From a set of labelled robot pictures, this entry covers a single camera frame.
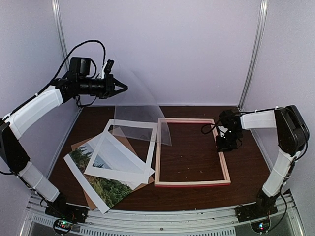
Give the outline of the landscape photo print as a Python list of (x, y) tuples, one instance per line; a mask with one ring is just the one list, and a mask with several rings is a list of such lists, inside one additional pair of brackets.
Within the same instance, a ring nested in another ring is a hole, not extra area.
[[(110, 133), (113, 136), (125, 137), (121, 135), (122, 131), (119, 128), (110, 131)], [(101, 134), (102, 133), (93, 137), (93, 139), (74, 151), (71, 150), (71, 152), (64, 157), (64, 160), (82, 189), (86, 191), (88, 196), (95, 203), (97, 209), (101, 213), (106, 213), (142, 183), (119, 181), (84, 174)]]

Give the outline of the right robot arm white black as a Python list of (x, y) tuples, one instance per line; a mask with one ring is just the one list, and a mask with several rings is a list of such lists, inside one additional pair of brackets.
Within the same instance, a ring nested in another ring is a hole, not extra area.
[(226, 132), (224, 136), (216, 137), (218, 151), (237, 149), (243, 130), (273, 128), (277, 132), (279, 152), (276, 162), (252, 206), (253, 214), (262, 217), (274, 205), (295, 162), (306, 152), (309, 130), (295, 105), (252, 112), (225, 110), (219, 114), (219, 122)]

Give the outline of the white mat board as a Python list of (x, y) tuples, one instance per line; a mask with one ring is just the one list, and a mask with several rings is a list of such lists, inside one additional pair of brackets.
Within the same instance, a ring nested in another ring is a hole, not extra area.
[[(150, 143), (146, 161), (118, 141), (109, 131), (110, 126), (150, 129)], [(119, 181), (147, 183), (154, 171), (151, 169), (158, 124), (110, 119), (99, 138), (84, 174)]]

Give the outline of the aluminium corner post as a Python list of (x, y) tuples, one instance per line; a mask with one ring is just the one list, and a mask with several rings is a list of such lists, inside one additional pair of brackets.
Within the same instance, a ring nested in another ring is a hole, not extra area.
[(60, 1), (59, 0), (51, 0), (52, 11), (54, 16), (54, 21), (57, 29), (58, 41), (61, 49), (62, 59), (64, 60), (68, 54), (68, 50), (66, 47), (65, 36), (63, 31), (62, 17), (60, 11)]
[(256, 27), (256, 33), (252, 48), (252, 55), (249, 63), (249, 67), (246, 74), (245, 83), (243, 86), (243, 90), (241, 93), (241, 97), (238, 103), (238, 108), (240, 110), (244, 109), (246, 98), (249, 94), (250, 86), (252, 83), (252, 79), (254, 76), (255, 67), (258, 61), (258, 55), (261, 47), (261, 43), (263, 40), (263, 35), (265, 31), (265, 25), (266, 25), (266, 19), (268, 14), (268, 0), (261, 0), (260, 1), (260, 8), (259, 8), (259, 15), (257, 20), (257, 27)]

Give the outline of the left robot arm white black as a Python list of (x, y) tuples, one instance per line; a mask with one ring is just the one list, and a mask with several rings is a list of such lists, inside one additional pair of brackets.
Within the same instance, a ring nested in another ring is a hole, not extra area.
[(91, 58), (72, 57), (69, 70), (62, 78), (53, 79), (39, 93), (0, 120), (0, 156), (15, 175), (47, 202), (59, 218), (71, 213), (66, 197), (31, 162), (20, 144), (22, 135), (54, 108), (80, 95), (107, 99), (127, 91), (128, 86), (114, 78), (113, 60), (103, 63), (100, 74), (90, 74)]

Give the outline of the clear acrylic sheet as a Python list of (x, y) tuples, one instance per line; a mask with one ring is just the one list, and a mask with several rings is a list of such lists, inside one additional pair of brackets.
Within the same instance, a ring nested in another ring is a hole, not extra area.
[(118, 80), (128, 89), (115, 97), (113, 126), (127, 138), (172, 145), (168, 125), (158, 125), (165, 116), (145, 83), (127, 69)]

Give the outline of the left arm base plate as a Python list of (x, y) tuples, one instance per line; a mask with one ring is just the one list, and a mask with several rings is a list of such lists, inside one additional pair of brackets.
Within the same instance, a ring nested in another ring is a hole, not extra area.
[(63, 206), (48, 205), (45, 214), (65, 219), (73, 223), (85, 223), (88, 209), (86, 207), (65, 204)]

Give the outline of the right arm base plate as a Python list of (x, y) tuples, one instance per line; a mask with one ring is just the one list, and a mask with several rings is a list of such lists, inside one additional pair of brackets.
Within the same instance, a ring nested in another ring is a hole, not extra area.
[(235, 213), (239, 222), (252, 221), (258, 218), (267, 217), (270, 214), (278, 212), (276, 206), (272, 206), (269, 209), (260, 209), (257, 204), (238, 205), (235, 208)]

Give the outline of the right aluminium corner post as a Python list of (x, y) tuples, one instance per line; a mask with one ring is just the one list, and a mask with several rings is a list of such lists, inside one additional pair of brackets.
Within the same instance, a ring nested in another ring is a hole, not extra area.
[(266, 19), (268, 14), (268, 0), (261, 0), (260, 1), (260, 8), (259, 8), (259, 15), (257, 20), (257, 27), (256, 27), (256, 33), (252, 48), (252, 55), (249, 63), (249, 67), (246, 74), (245, 83), (243, 86), (243, 90), (241, 93), (241, 97), (238, 103), (238, 108), (240, 110), (244, 109), (246, 98), (249, 94), (250, 86), (252, 83), (252, 79), (254, 76), (255, 67), (258, 61), (258, 55), (261, 47), (261, 43), (263, 40), (263, 35), (265, 31), (265, 25), (266, 25)]

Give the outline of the aluminium front rail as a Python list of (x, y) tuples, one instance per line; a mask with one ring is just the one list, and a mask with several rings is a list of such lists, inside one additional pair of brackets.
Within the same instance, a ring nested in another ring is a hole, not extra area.
[(88, 211), (85, 223), (69, 236), (259, 236), (258, 224), (270, 223), (267, 236), (304, 236), (305, 230), (291, 194), (276, 201), (277, 213), (240, 222), (235, 206), (189, 211)]

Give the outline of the wooden picture frame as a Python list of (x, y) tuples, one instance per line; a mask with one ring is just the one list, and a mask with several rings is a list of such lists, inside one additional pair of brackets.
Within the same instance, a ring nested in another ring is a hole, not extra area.
[(157, 144), (156, 144), (156, 158), (155, 158), (155, 187), (210, 187), (210, 186), (225, 186), (231, 183), (225, 155), (223, 152), (218, 152), (221, 170), (223, 173), (223, 180), (208, 180), (208, 181), (161, 181), (160, 180), (160, 164), (161, 164), (161, 135), (162, 125), (168, 123), (178, 124), (208, 124), (211, 125), (214, 140), (218, 135), (215, 128), (215, 121), (213, 118), (159, 118), (157, 123)]

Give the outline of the left aluminium corner post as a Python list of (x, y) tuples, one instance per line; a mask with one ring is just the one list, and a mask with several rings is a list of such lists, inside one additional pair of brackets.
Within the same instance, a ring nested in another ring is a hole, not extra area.
[(60, 11), (60, 1), (59, 0), (51, 0), (52, 11), (54, 16), (54, 21), (57, 29), (58, 41), (61, 49), (62, 59), (64, 60), (68, 54), (68, 50), (66, 47), (65, 36), (63, 31), (62, 17)]

